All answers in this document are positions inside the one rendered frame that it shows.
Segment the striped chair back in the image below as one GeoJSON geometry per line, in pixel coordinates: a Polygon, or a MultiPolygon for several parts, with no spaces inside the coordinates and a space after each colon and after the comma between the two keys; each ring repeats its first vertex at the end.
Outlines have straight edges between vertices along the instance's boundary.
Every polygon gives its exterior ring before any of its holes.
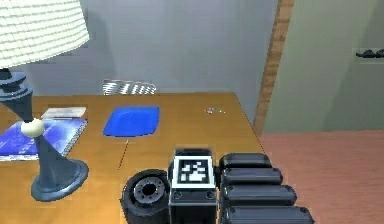
{"type": "Polygon", "coordinates": [[[146,95],[154,94],[157,88],[147,82],[105,79],[102,90],[104,95],[146,95]]]}

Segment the pale green room door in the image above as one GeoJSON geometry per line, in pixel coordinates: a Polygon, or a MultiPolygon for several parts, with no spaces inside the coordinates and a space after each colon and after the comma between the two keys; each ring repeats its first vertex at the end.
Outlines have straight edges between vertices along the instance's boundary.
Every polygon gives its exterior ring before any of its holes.
{"type": "Polygon", "coordinates": [[[384,129],[384,0],[295,0],[264,132],[384,129]]]}

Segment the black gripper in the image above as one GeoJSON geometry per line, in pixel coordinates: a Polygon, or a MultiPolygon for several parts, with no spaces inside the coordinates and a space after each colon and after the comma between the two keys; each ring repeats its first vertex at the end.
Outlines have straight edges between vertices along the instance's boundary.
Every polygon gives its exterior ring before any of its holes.
{"type": "Polygon", "coordinates": [[[120,204],[128,224],[169,224],[170,186],[167,173],[147,169],[125,184],[120,204]]]}

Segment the thin brown pencil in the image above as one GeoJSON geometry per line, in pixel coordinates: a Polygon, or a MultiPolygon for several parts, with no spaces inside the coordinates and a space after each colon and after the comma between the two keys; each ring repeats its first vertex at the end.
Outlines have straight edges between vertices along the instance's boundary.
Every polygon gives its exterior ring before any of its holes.
{"type": "Polygon", "coordinates": [[[123,161],[124,161],[124,158],[125,158],[125,154],[126,154],[128,145],[129,145],[129,140],[126,140],[125,145],[124,145],[124,150],[123,150],[123,153],[122,153],[122,155],[121,155],[120,162],[119,162],[119,164],[118,164],[118,168],[117,168],[117,170],[120,170],[120,169],[121,169],[121,166],[122,166],[122,164],[123,164],[123,161]]]}

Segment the white small book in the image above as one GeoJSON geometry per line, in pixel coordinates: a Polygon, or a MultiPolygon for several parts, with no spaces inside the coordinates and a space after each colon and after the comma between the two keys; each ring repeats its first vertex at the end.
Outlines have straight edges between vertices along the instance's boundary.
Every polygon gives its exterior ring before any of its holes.
{"type": "Polygon", "coordinates": [[[81,118],[85,112],[85,107],[48,108],[41,117],[43,119],[81,118]]]}

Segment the blue plate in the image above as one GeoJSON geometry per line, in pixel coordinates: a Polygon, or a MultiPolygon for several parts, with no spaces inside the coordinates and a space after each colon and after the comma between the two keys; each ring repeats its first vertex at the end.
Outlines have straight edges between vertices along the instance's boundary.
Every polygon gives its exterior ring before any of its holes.
{"type": "Polygon", "coordinates": [[[159,124],[157,106],[125,106],[115,108],[103,130],[104,136],[137,137],[153,134],[159,124]]]}

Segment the grey table lamp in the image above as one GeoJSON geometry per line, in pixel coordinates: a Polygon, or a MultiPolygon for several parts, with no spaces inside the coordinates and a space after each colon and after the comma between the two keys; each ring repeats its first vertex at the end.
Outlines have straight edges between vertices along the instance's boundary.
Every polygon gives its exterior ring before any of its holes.
{"type": "Polygon", "coordinates": [[[80,0],[0,0],[0,103],[22,119],[22,133],[37,147],[39,173],[31,196],[60,200],[88,177],[81,160],[68,159],[43,136],[43,121],[32,115],[33,90],[12,67],[46,60],[79,48],[90,39],[80,0]]]}

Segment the wooden table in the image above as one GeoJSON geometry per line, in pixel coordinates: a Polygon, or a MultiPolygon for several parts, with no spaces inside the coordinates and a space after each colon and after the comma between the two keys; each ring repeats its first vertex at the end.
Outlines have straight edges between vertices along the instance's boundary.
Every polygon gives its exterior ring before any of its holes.
{"type": "Polygon", "coordinates": [[[209,148],[216,158],[229,152],[258,152],[261,145],[232,93],[157,95],[36,96],[33,113],[50,107],[83,106],[88,125],[70,152],[85,161],[89,177],[76,192],[42,203],[30,195],[38,173],[35,161],[0,162],[0,224],[125,224],[119,198],[125,182],[148,168],[167,168],[177,147],[209,148]],[[160,109],[156,132],[129,139],[103,135],[112,111],[120,106],[155,105],[160,109]],[[207,114],[217,107],[222,113],[207,114]]]}

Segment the blue spiral notebook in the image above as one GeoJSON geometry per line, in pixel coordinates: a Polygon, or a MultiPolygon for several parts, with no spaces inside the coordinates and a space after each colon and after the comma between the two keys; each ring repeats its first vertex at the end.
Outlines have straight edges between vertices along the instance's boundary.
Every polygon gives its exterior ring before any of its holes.
{"type": "MultiPolygon", "coordinates": [[[[62,155],[66,156],[85,130],[86,119],[49,119],[43,121],[44,138],[62,155]]],[[[28,161],[39,158],[32,138],[21,132],[17,121],[0,134],[0,161],[28,161]]]]}

